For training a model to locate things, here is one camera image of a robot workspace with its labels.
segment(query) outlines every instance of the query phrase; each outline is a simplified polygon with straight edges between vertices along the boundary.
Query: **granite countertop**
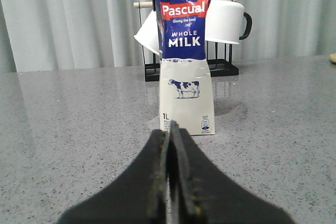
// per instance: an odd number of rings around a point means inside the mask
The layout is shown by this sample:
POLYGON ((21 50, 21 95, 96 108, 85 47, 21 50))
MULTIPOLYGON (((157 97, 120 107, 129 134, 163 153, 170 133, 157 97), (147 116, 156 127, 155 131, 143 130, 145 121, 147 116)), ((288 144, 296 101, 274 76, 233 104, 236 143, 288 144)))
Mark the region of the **granite countertop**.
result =
MULTIPOLYGON (((214 77, 203 152, 298 224, 336 223, 336 65, 326 56, 238 61, 214 77)), ((136 157, 159 127, 143 67, 0 74, 0 223, 55 223, 136 157)))

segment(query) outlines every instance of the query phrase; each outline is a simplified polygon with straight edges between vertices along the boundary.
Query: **white mug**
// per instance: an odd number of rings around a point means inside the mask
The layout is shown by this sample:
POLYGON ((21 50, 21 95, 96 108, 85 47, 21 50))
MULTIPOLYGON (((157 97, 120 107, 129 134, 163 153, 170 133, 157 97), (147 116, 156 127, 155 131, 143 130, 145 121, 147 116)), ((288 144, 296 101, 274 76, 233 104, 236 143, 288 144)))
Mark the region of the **white mug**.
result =
POLYGON ((151 11, 148 18, 134 37, 145 48, 149 49, 156 55, 159 55, 159 37, 157 26, 156 13, 151 11))
POLYGON ((245 39, 252 26, 252 19, 244 13, 244 7, 237 2, 225 0, 212 0, 205 18, 205 40, 239 44, 240 39, 245 39), (243 17, 247 20, 245 32, 239 35, 243 17))

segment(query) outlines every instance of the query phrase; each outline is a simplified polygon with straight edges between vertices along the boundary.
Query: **milk carton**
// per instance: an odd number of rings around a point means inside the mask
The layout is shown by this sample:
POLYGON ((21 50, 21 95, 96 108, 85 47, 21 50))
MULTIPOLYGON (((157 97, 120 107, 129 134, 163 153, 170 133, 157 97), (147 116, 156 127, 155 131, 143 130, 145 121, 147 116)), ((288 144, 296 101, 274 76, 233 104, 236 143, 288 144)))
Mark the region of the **milk carton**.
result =
POLYGON ((153 0, 160 48, 160 128, 170 120, 190 135, 215 134, 214 102, 205 55, 210 0, 153 0))

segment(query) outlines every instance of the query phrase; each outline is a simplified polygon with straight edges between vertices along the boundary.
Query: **black metal stand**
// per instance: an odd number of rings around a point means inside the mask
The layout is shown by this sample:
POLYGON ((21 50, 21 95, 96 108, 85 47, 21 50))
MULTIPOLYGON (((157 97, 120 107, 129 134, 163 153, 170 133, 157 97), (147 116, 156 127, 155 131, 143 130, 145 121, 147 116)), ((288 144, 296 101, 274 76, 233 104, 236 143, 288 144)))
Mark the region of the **black metal stand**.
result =
MULTIPOLYGON (((225 52, 224 59, 218 58, 218 43, 215 42, 215 59, 208 58, 208 44, 206 60, 209 65, 211 77, 215 76, 237 76, 239 75, 239 69, 232 64, 232 44, 224 44, 225 52), (227 60, 227 45, 229 45, 228 60, 227 60)), ((145 63, 145 81, 159 81, 160 79, 160 64, 156 63, 156 55, 153 54, 153 63, 145 63)))

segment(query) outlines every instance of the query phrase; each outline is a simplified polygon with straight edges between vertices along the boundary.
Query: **white carton bottom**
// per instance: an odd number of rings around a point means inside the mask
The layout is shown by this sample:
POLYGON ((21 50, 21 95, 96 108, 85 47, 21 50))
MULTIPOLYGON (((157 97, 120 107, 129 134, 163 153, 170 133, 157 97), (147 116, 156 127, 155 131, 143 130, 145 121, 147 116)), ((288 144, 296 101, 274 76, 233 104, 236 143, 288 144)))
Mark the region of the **white carton bottom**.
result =
POLYGON ((164 60, 160 69, 160 129, 170 120, 190 135, 215 134, 214 100, 206 60, 164 60))

